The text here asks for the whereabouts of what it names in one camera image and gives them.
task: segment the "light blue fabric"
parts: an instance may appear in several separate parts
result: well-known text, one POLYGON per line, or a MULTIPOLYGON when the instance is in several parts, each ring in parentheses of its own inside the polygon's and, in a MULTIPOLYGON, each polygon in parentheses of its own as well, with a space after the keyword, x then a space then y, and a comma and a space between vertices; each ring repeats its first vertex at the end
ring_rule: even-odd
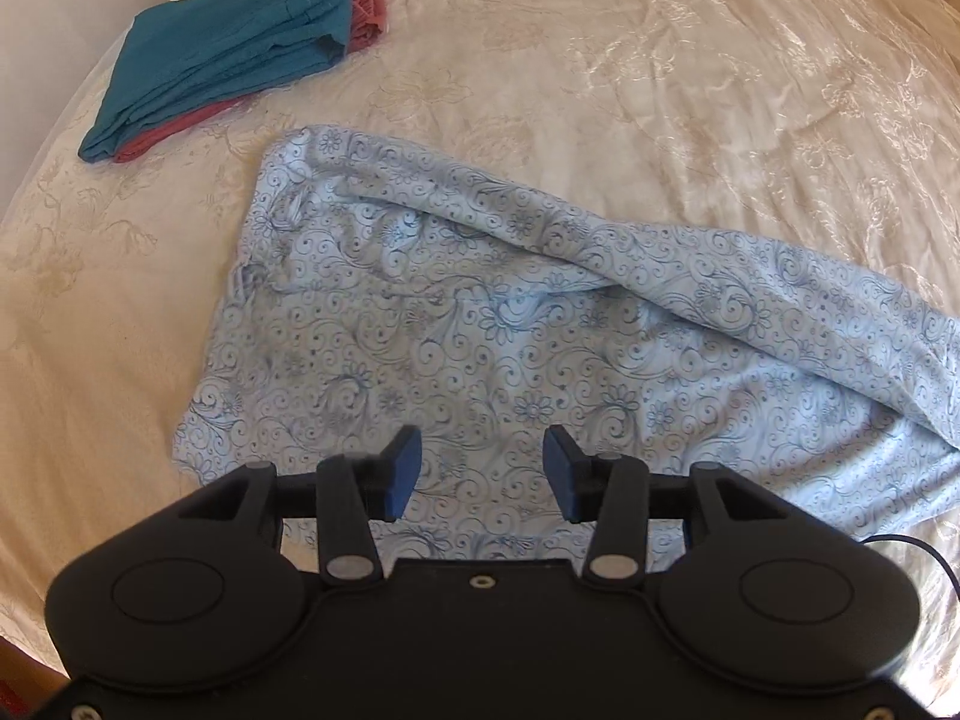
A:
MULTIPOLYGON (((858 266, 313 127, 264 158, 175 456, 205 482, 304 472, 419 425, 407 515, 373 523, 387 562, 582 557, 542 473, 551 423, 654 471, 720 461, 866 536, 957 504, 958 353, 956 319, 858 266)), ((665 565, 676 530, 651 548, 665 565)))

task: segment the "folded towel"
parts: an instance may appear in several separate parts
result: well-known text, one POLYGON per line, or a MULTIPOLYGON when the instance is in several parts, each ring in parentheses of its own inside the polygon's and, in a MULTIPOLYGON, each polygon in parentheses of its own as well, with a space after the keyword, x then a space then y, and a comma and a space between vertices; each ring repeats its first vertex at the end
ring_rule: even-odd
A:
MULTIPOLYGON (((353 0, 352 15, 350 16, 350 42, 347 46, 347 52, 358 52, 369 47, 373 42, 376 42, 386 25, 386 0, 353 0)), ((117 148, 113 160, 114 162, 130 162, 150 151, 153 146, 165 138, 169 138, 187 127, 193 127, 194 124, 199 124, 211 116, 231 108, 245 98, 246 95, 235 100, 223 100, 220 103, 205 105, 203 108, 171 119, 166 124, 160 124, 160 127, 141 132, 130 141, 123 143, 120 148, 117 148)))
POLYGON ((386 26, 386 0, 353 0, 349 52, 358 52, 369 47, 386 26))
POLYGON ((93 128, 88 162, 210 103, 327 70, 343 59, 352 0, 180 0, 133 21, 93 128))

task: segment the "bed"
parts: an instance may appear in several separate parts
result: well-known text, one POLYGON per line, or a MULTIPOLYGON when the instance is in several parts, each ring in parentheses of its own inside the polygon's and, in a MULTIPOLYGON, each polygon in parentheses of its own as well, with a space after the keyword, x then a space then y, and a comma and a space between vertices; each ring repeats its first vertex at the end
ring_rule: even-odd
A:
MULTIPOLYGON (((388 0, 390 33, 126 165, 76 156, 117 46, 0 227, 0 634, 58 665, 66 562, 193 490, 176 426, 261 158, 296 127, 407 138, 612 220, 745 230, 960 313, 960 14, 939 0, 388 0)), ((918 523, 956 565, 960 514, 918 523)), ((289 547, 299 559, 296 546, 289 547)), ((899 675, 955 712, 955 602, 899 675)))

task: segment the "screw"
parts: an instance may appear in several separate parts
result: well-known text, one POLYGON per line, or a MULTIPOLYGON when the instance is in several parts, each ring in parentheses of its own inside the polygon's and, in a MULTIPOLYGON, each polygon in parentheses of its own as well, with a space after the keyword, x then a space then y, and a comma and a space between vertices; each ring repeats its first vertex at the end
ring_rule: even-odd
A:
POLYGON ((70 710, 70 720, 104 720, 100 713, 87 704, 77 704, 70 710))
POLYGON ((496 584, 496 579, 487 574, 477 574, 470 577, 470 586, 477 590, 489 590, 496 584))

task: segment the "red folded cloth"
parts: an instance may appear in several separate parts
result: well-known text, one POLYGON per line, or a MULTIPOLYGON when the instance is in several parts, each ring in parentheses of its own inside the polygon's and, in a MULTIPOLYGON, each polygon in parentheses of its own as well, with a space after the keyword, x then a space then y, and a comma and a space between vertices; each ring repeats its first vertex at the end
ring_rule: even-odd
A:
POLYGON ((14 718, 26 718, 27 704, 24 704, 20 697, 13 692, 7 683, 0 680, 0 709, 6 709, 14 718))
POLYGON ((164 138, 169 138, 171 135, 187 127, 193 127, 194 124, 199 124, 221 111, 226 111, 227 108, 233 108, 234 105, 237 105, 237 103, 240 103, 241 100, 249 96, 250 95, 243 95, 243 97, 233 98, 233 100, 221 100, 219 103, 210 103, 210 105, 197 108, 195 111, 180 114, 176 119, 170 119, 169 122, 160 124, 159 127, 145 130, 136 137, 130 138, 123 146, 120 146, 120 148, 117 148, 113 160, 114 162, 130 162, 131 159, 136 159, 138 156, 142 156, 147 153, 147 151, 150 151, 153 146, 156 146, 157 143, 164 138))
MULTIPOLYGON (((373 45, 386 26, 386 0, 353 0, 353 12, 350 17, 350 42, 347 45, 347 53, 358 52, 373 45)), ((199 124, 221 111, 226 111, 227 108, 233 108, 234 105, 249 96, 244 95, 233 100, 210 103, 203 108, 181 114, 176 119, 170 119, 169 122, 160 124, 159 127, 141 132, 136 138, 131 138, 131 140, 123 143, 123 146, 120 146, 114 154, 113 160, 114 162, 130 162, 150 151, 153 146, 156 146, 165 138, 169 138, 187 127, 193 127, 194 124, 199 124)))
POLYGON ((353 0, 347 53, 358 52, 373 45, 386 26, 386 0, 353 0))

